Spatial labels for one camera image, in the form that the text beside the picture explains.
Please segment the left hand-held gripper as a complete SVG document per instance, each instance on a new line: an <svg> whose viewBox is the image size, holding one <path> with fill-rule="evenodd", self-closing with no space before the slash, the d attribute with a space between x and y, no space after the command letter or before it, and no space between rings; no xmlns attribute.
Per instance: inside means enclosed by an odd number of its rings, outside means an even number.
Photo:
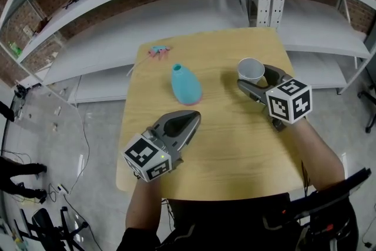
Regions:
<svg viewBox="0 0 376 251"><path fill-rule="evenodd" d="M181 149L190 143L200 122L199 111L167 113L152 127L131 138L123 158L137 176L151 182L175 170L182 163Z"/></svg>

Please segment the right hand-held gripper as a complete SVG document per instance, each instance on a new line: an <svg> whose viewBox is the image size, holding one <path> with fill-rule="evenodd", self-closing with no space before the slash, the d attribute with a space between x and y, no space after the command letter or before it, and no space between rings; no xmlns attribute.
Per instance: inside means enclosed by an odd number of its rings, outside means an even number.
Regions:
<svg viewBox="0 0 376 251"><path fill-rule="evenodd" d="M261 87L244 79L238 88L255 102L268 107L271 123L277 131L305 118L312 110L312 87L293 78L284 70L264 64L264 77L273 88Z"/></svg>

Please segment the teal plastic vase bottle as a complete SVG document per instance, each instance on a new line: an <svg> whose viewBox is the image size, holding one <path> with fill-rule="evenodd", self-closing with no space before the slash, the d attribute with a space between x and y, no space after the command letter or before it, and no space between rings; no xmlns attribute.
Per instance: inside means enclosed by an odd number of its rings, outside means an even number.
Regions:
<svg viewBox="0 0 376 251"><path fill-rule="evenodd" d="M203 96L197 76L187 67L176 63L172 67L172 90L175 98L186 106L199 103Z"/></svg>

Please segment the person's right forearm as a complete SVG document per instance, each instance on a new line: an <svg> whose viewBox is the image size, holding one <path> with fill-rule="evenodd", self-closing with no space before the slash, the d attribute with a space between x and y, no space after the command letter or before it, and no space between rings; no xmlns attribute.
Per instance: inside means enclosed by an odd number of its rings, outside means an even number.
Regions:
<svg viewBox="0 0 376 251"><path fill-rule="evenodd" d="M345 180L342 162L321 136L302 118L289 126L299 156L317 191L326 190Z"/></svg>

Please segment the person's left forearm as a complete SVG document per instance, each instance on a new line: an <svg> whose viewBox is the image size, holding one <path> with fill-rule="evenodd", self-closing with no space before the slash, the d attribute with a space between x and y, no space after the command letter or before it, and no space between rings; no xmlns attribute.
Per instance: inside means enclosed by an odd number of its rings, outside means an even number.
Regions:
<svg viewBox="0 0 376 251"><path fill-rule="evenodd" d="M138 179L127 209L126 229L143 229L156 233L162 210L162 189L159 178L145 182Z"/></svg>

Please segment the green plastic bottle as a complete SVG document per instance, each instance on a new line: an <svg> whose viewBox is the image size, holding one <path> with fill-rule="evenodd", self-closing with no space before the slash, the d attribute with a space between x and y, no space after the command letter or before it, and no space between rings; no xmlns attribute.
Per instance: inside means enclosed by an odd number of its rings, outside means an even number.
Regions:
<svg viewBox="0 0 376 251"><path fill-rule="evenodd" d="M17 58L22 54L22 49L15 42L9 42L9 47Z"/></svg>

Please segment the person's black clothing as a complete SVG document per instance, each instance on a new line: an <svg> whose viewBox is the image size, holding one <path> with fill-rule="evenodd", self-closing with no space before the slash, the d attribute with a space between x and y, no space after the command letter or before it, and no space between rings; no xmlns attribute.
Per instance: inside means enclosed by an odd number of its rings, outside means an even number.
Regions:
<svg viewBox="0 0 376 251"><path fill-rule="evenodd" d="M116 251L356 251L358 226L348 199L286 221L290 195L199 202L168 201L174 230L160 240L153 229L127 226Z"/></svg>

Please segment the black body-worn equipment pack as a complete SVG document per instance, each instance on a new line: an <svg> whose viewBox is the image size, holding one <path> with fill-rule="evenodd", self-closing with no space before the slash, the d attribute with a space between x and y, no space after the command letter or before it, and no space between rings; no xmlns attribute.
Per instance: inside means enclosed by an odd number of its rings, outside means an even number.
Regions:
<svg viewBox="0 0 376 251"><path fill-rule="evenodd" d="M310 218L302 226L296 251L356 251L359 230L350 195L370 176L371 169L363 168L334 186L292 201L289 221Z"/></svg>

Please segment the black mesh office chair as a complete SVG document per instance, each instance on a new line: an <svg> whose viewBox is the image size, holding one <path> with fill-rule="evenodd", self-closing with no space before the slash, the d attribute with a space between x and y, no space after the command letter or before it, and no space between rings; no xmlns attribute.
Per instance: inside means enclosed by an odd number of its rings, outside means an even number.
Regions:
<svg viewBox="0 0 376 251"><path fill-rule="evenodd" d="M83 229L89 227L89 224L84 221L81 225L73 230L69 231L67 222L65 220L64 213L68 211L66 206L60 209L61 226L54 226L48 211L45 208L39 209L32 217L32 222L27 221L25 212L20 209L21 218L26 231L21 231L15 222L16 232L21 239L28 238L35 240L42 244L45 251L85 251L78 242L75 241L75 236Z"/></svg>

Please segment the wooden table with black pedestal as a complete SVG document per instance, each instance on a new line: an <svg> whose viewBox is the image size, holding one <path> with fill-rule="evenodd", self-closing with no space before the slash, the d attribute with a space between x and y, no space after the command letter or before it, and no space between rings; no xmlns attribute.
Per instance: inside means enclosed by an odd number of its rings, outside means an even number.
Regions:
<svg viewBox="0 0 376 251"><path fill-rule="evenodd" d="M243 58L293 74L273 28L242 28L175 36L141 44L136 63L152 46L172 48L168 57L135 67L127 91L119 149L162 115L184 109L174 97L172 67L189 68L203 97L194 105L202 122L182 151L183 162L162 177L162 196L182 200L235 200L276 195L303 187L301 160L287 132L278 133L263 105L237 87Z"/></svg>

